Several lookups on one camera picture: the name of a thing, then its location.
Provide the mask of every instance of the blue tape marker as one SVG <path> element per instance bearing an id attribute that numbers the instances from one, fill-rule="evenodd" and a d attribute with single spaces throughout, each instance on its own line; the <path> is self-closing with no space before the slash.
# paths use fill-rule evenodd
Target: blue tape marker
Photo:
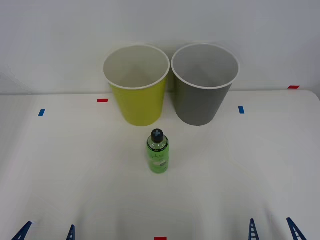
<path id="1" fill-rule="evenodd" d="M 245 114 L 245 110 L 244 110 L 243 106 L 238 106 L 238 108 L 239 108 L 239 113 L 240 114 Z"/>
<path id="2" fill-rule="evenodd" d="M 42 117 L 45 113 L 45 109 L 41 109 L 40 112 L 39 112 L 39 115 L 38 117 Z"/>

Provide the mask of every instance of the paper cup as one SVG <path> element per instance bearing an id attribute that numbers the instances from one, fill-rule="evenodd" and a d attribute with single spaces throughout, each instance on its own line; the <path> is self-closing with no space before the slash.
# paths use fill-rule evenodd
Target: paper cup
<path id="1" fill-rule="evenodd" d="M 128 123 L 147 126 L 159 119 L 169 69 L 168 56 L 149 45 L 123 47 L 106 58 L 104 75 Z"/>
<path id="2" fill-rule="evenodd" d="M 239 72 L 236 58 L 212 44 L 191 44 L 172 57 L 175 111 L 185 123 L 210 123 Z"/>

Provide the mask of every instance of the plastic bottle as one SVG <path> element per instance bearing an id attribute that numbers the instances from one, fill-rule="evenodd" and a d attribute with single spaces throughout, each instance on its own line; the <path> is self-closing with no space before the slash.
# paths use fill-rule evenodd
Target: plastic bottle
<path id="1" fill-rule="evenodd" d="M 152 172 L 162 174 L 169 165 L 169 140 L 160 129 L 152 131 L 146 142 L 148 164 Z"/>

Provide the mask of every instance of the yellow cup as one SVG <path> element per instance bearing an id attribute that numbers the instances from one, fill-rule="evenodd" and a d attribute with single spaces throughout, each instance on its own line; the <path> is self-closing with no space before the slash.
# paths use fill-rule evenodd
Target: yellow cup
<path id="1" fill-rule="evenodd" d="M 132 45 L 111 53 L 103 72 L 125 120 L 135 126 L 157 121 L 162 112 L 168 56 L 149 45 Z"/>

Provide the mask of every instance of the bottle label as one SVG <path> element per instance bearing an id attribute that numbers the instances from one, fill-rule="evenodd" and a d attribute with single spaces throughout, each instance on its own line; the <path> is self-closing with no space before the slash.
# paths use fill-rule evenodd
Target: bottle label
<path id="1" fill-rule="evenodd" d="M 147 143 L 147 153 L 149 156 L 149 167 L 156 174 L 162 174 L 169 165 L 169 141 L 164 148 L 156 150 Z"/>

